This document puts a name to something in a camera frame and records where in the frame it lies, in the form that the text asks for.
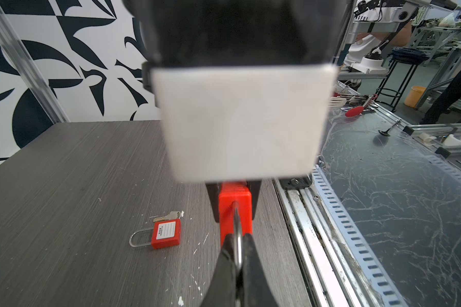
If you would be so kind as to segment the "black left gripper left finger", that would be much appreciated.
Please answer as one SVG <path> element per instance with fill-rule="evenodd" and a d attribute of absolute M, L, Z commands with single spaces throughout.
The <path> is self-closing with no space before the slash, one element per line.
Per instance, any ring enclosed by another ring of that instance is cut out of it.
<path fill-rule="evenodd" d="M 201 303 L 201 307 L 236 305 L 237 277 L 233 242 L 232 234 L 225 236 L 209 288 Z"/>

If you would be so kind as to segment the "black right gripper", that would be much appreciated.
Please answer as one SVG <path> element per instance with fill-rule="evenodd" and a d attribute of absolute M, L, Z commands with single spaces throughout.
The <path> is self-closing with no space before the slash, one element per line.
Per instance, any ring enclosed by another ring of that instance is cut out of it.
<path fill-rule="evenodd" d="M 331 70 L 347 1 L 125 1 L 153 71 Z"/>

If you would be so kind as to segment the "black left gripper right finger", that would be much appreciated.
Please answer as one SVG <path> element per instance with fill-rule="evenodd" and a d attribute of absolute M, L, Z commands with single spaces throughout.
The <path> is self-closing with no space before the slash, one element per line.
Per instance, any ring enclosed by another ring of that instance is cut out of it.
<path fill-rule="evenodd" d="M 239 299 L 241 306 L 278 306 L 267 282 L 257 248 L 251 234 L 243 238 L 243 262 Z"/>

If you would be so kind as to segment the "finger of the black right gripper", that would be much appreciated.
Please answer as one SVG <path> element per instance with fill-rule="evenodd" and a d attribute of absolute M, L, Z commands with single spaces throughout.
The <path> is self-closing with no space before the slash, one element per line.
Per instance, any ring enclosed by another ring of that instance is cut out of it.
<path fill-rule="evenodd" d="M 254 220 L 257 211 L 257 204 L 261 190 L 262 180 L 251 180 L 249 182 L 249 191 L 252 196 L 252 219 Z"/>
<path fill-rule="evenodd" d="M 209 196 L 213 217 L 216 223 L 220 221 L 218 199 L 220 194 L 220 183 L 205 183 L 207 194 Z"/>

